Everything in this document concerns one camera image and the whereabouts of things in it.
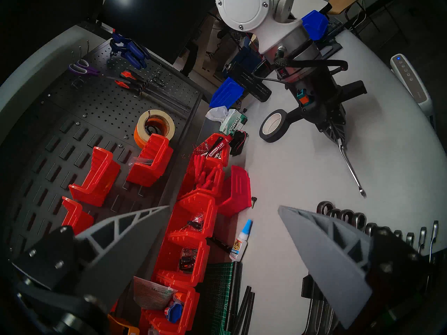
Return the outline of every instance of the blue bottle cap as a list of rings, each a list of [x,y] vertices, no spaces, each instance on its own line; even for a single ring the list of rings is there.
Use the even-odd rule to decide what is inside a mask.
[[[252,220],[247,220],[247,223],[244,226],[244,229],[242,230],[242,233],[244,234],[250,234],[251,224],[253,223]]]

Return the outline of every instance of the black electrical tape roll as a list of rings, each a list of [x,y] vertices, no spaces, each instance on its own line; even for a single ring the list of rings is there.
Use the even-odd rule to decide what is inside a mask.
[[[285,110],[275,110],[262,123],[259,136],[268,143],[276,142],[289,129],[290,123],[286,118],[287,112]]]

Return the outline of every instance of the green cutting mat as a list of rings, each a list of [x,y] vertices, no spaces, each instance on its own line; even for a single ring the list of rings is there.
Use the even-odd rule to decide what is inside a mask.
[[[230,294],[233,263],[208,264],[202,286],[198,312],[202,323],[200,334],[231,335],[224,331],[227,316],[228,296]]]

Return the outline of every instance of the white device with blue light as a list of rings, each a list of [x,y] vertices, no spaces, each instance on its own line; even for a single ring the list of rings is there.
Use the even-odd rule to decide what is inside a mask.
[[[421,78],[408,59],[402,54],[396,54],[390,59],[391,71],[403,83],[419,105],[424,115],[434,127],[433,103]]]

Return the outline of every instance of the user manual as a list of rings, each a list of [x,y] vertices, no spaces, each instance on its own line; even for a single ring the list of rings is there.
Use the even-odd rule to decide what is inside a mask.
[[[176,289],[134,276],[134,301],[145,310],[164,310]]]

